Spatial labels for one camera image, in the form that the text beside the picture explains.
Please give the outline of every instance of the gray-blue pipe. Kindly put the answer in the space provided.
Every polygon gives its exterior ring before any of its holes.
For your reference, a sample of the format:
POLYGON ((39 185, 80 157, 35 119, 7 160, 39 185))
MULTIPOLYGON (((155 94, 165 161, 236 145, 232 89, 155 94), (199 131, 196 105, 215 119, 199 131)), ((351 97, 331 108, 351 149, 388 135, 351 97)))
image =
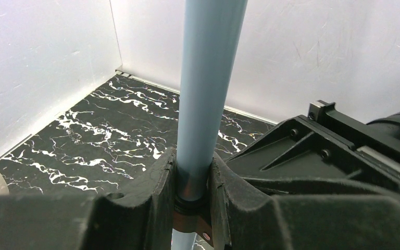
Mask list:
POLYGON ((186 0, 177 139, 178 195, 206 188, 247 0, 186 0))

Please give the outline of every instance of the blue pole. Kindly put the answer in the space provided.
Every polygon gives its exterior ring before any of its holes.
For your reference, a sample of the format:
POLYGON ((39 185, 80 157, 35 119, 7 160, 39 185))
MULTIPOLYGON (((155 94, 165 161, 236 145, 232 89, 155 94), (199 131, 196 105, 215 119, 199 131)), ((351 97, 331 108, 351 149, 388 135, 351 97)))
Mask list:
POLYGON ((206 189, 247 0, 186 0, 177 140, 178 195, 206 189))

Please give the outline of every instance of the white strip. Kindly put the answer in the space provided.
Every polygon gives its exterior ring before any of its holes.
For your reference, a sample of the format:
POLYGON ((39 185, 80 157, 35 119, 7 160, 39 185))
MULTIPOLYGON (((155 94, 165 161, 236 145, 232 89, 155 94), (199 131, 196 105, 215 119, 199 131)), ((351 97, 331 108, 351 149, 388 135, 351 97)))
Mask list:
MULTIPOLYGON (((136 77, 136 76, 131 75, 130 78, 138 80, 138 81, 141 81, 141 82, 144 82, 146 84, 149 84, 149 85, 152 85, 152 86, 155 86, 155 87, 159 87, 159 88, 164 89, 166 91, 170 91, 170 92, 174 92, 176 94, 180 94, 180 90, 176 90, 176 89, 173 89, 171 87, 167 87, 167 86, 164 86, 164 85, 152 82, 152 81, 148 81, 148 80, 145 80, 145 79, 140 78, 140 77, 136 77)), ((242 115, 242 116, 245 116, 245 117, 249 117, 249 118, 252 118, 252 119, 255 119, 255 120, 259 120, 259 121, 262 121, 262 122, 265 122, 265 123, 269 123, 269 124, 272 124, 272 125, 277 125, 278 124, 278 122, 276 122, 276 121, 272 121, 272 120, 269 120, 269 119, 266 119, 266 118, 263 118, 263 117, 260 117, 260 116, 257 116, 257 115, 254 115, 254 114, 251 114, 251 113, 248 113, 248 112, 236 109, 236 108, 229 107, 229 106, 225 106, 224 109, 226 109, 227 111, 234 112, 234 113, 237 113, 239 115, 242 115)))

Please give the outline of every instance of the pipe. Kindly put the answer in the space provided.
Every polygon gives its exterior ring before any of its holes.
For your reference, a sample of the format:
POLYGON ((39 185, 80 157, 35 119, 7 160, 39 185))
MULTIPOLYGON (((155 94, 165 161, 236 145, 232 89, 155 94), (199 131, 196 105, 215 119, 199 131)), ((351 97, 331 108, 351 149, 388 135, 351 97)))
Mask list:
POLYGON ((247 0, 187 0, 177 139, 178 195, 206 189, 247 0))

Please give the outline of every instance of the black and white marble floor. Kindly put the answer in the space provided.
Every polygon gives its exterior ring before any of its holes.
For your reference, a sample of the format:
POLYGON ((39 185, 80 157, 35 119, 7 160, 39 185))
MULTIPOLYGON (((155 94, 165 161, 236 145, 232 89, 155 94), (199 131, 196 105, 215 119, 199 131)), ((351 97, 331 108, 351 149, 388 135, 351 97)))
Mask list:
MULTIPOLYGON (((179 95, 116 75, 0 160, 11 194, 110 193, 176 147, 179 95)), ((226 111, 226 159, 272 125, 226 111)))

